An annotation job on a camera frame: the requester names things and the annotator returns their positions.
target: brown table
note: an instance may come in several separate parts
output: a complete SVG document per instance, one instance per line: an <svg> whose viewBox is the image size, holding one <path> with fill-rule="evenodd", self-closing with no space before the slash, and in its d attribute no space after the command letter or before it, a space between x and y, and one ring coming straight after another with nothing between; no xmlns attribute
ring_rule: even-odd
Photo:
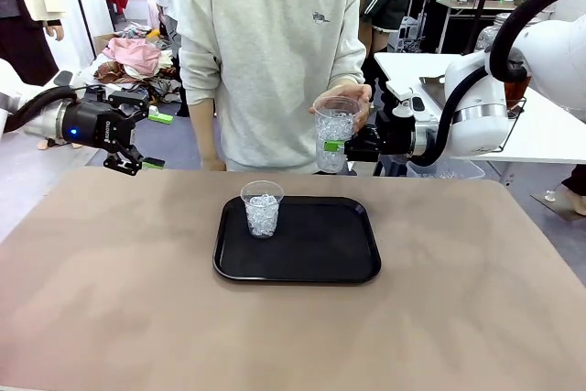
<svg viewBox="0 0 586 391"><path fill-rule="evenodd" d="M586 294L493 182L273 175L364 204L354 288L231 284L226 201L258 175L70 174L0 246L0 383L51 390L586 389Z"/></svg>

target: pink cloth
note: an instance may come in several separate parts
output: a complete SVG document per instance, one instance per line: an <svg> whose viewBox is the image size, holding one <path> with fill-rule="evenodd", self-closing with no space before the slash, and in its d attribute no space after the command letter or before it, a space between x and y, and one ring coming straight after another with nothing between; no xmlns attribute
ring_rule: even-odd
<svg viewBox="0 0 586 391"><path fill-rule="evenodd" d="M160 49L147 44L144 38L112 38L103 53L149 77L155 75L161 55Z"/></svg>

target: foot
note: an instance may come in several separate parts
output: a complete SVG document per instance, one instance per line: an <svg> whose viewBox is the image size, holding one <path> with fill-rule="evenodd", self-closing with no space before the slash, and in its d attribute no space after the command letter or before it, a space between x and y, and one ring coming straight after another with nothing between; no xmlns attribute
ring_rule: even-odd
<svg viewBox="0 0 586 391"><path fill-rule="evenodd" d="M189 118L190 111L184 107L181 107L175 115L178 116L179 118Z"/></svg>
<svg viewBox="0 0 586 391"><path fill-rule="evenodd" d="M586 216L586 196L580 196L573 191L568 190L568 199L571 201L574 211L579 215Z"/></svg>

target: metal tray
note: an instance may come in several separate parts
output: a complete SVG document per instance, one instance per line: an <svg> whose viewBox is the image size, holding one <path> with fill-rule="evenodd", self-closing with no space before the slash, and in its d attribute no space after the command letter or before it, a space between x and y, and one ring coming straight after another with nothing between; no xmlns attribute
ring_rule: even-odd
<svg viewBox="0 0 586 391"><path fill-rule="evenodd" d="M285 197L268 239L248 232L240 198L228 201L213 264L234 281L272 283L362 284L381 269L366 209L342 197Z"/></svg>

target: plastic bin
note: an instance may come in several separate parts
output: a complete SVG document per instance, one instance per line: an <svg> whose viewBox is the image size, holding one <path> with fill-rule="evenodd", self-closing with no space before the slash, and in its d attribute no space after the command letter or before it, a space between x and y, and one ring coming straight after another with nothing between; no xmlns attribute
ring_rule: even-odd
<svg viewBox="0 0 586 391"><path fill-rule="evenodd" d="M427 179L484 179L486 173L468 159L441 157L431 167L420 167L407 163L408 178Z"/></svg>

